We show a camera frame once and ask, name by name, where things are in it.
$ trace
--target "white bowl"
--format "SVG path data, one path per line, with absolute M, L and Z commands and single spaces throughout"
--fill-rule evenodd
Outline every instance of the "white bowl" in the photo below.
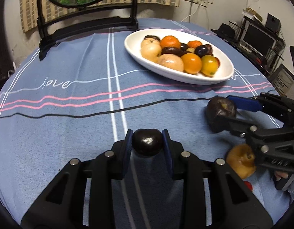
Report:
M 201 39 L 195 35 L 188 33 L 171 30 L 171 29 L 144 29 L 134 33 L 131 33 L 125 39 L 125 48 L 127 52 L 142 66 L 151 70 L 161 76 L 184 82 L 189 84 L 200 84 L 200 85 L 210 85 L 217 84 L 222 81 L 229 79 L 234 73 L 234 66 L 232 61 L 216 46 L 210 44 L 213 48 L 213 54 L 220 60 L 220 67 L 213 77 L 206 77 L 201 73 L 196 75 L 187 74 L 177 70 L 173 70 L 162 65 L 156 64 L 150 60 L 143 58 L 140 54 L 140 43 L 146 35 L 155 35 L 160 39 L 167 35 L 175 36 L 180 42 L 187 43 L 191 40 L 199 40 L 203 45 L 210 44 L 204 39 Z

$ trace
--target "wall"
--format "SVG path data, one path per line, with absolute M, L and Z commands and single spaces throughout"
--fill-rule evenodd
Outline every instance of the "wall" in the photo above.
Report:
M 206 9 L 199 7 L 198 11 L 191 16 L 191 22 L 205 28 L 217 29 L 221 23 L 228 21 L 240 21 L 242 9 L 246 5 L 247 0 L 209 0 L 213 4 L 208 4 L 207 12 L 209 15 L 209 23 L 207 19 Z M 196 9 L 196 4 L 192 6 L 192 12 Z M 179 7 L 163 6 L 157 4 L 139 4 L 138 18 L 165 18 L 181 21 L 189 15 L 190 2 L 180 1 Z M 39 44 L 39 35 L 36 29 L 30 30 L 23 34 L 19 14 L 19 0 L 5 0 L 5 30 L 9 43 L 10 54 L 13 59 L 27 57 Z M 110 15 L 129 16 L 128 10 L 113 11 Z M 93 15 L 83 16 L 80 19 L 72 19 L 67 22 L 60 22 L 51 28 L 53 32 L 57 28 L 65 25 L 77 23 L 82 20 L 92 19 Z
M 294 46 L 294 7 L 290 0 L 249 0 L 249 6 L 256 10 L 266 23 L 268 13 L 278 18 L 282 24 L 281 31 L 286 41 L 283 64 L 293 73 L 289 46 Z

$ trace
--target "silver bolt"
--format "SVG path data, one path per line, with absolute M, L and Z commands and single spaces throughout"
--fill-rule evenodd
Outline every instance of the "silver bolt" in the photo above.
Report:
M 183 152 L 181 152 L 181 156 L 182 156 L 182 157 L 189 157 L 189 156 L 190 156 L 190 152 L 188 152 L 188 151 L 183 151 Z
M 70 164 L 71 164 L 71 165 L 77 165 L 77 164 L 79 164 L 79 159 L 77 159 L 77 158 L 73 158 L 73 159 L 71 159 L 71 160 L 70 160 Z
M 268 152 L 269 151 L 269 146 L 267 146 L 267 145 L 262 146 L 261 151 L 262 151 L 262 153 Z
M 251 127 L 250 127 L 250 130 L 251 130 L 251 131 L 256 131 L 256 130 L 257 130 L 257 126 L 251 126 Z
M 106 157 L 112 157 L 112 156 L 114 155 L 114 152 L 113 152 L 113 151 L 106 151 L 106 152 L 104 153 L 104 155 L 105 155 Z
M 219 165 L 224 165 L 224 164 L 225 164 L 225 161 L 224 161 L 224 159 L 222 159 L 222 158 L 218 158 L 218 159 L 216 160 L 216 163 L 219 164 Z

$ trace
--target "human hand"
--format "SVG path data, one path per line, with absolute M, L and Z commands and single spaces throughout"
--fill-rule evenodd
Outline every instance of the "human hand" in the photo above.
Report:
M 285 179 L 288 178 L 288 173 L 282 171 L 275 171 L 274 175 L 277 181 L 281 180 L 282 177 Z

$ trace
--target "table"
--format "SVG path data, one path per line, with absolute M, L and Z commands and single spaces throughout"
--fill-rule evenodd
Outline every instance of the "table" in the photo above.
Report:
M 122 140 L 128 128 L 167 128 L 172 140 L 208 161 L 224 157 L 228 149 L 244 142 L 228 132 L 212 134 L 204 117 L 207 101 L 202 100 L 162 102 L 101 114 L 167 98 L 230 94 L 252 97 L 273 89 L 247 59 L 200 26 L 140 19 L 139 27 L 180 30 L 209 41 L 231 59 L 234 76 L 212 86 L 164 78 L 130 57 L 123 46 L 130 32 L 116 29 L 61 42 L 50 49 L 42 62 L 35 50 L 3 87 L 0 116 L 100 114 L 81 119 L 57 116 L 31 119 L 20 115 L 0 119 L 0 200 L 17 222 L 70 159 L 95 158 L 115 141 Z M 262 112 L 243 115 L 265 128 L 282 126 Z M 270 173 L 264 169 L 258 168 L 248 181 L 276 222 L 288 208 L 288 194 L 275 189 Z M 170 180 L 163 154 L 148 159 L 132 154 L 126 178 L 114 181 L 112 189 L 117 228 L 178 228 L 182 182 Z M 208 196 L 207 201 L 210 224 Z

